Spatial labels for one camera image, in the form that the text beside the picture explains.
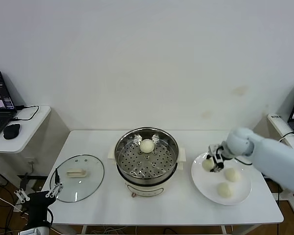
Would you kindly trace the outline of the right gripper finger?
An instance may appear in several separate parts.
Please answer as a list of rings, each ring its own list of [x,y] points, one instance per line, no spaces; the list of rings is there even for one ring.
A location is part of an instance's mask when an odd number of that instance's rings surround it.
[[[208,158],[212,158],[214,160],[221,160],[222,156],[221,156],[221,152],[222,152],[222,145],[220,144],[211,144],[208,147]]]
[[[221,155],[210,155],[210,159],[213,161],[214,166],[210,172],[220,172],[224,168],[223,158]]]

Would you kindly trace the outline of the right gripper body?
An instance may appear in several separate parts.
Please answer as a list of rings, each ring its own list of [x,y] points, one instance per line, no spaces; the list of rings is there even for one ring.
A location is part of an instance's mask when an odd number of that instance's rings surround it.
[[[223,141],[219,146],[219,155],[222,157],[224,161],[228,161],[232,159],[232,152],[227,146],[226,141]]]

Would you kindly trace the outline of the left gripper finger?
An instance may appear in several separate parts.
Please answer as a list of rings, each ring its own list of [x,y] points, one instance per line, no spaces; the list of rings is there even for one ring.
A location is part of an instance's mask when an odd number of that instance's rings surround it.
[[[30,201],[29,194],[31,194],[31,188],[28,188],[28,173],[26,173],[20,181],[20,186],[14,191],[14,194],[18,197],[21,204]]]
[[[54,171],[54,184],[53,187],[45,195],[46,198],[57,198],[63,188],[63,183],[60,182],[60,176],[58,174],[58,168]]]

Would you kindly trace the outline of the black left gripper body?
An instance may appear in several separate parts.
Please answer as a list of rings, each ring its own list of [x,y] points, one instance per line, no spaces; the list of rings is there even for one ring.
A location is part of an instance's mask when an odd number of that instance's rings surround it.
[[[56,201],[56,198],[49,191],[41,191],[28,195],[29,201],[26,201],[28,213],[28,223],[26,227],[51,227],[53,223],[53,214],[51,213],[51,222],[48,221],[49,206]]]

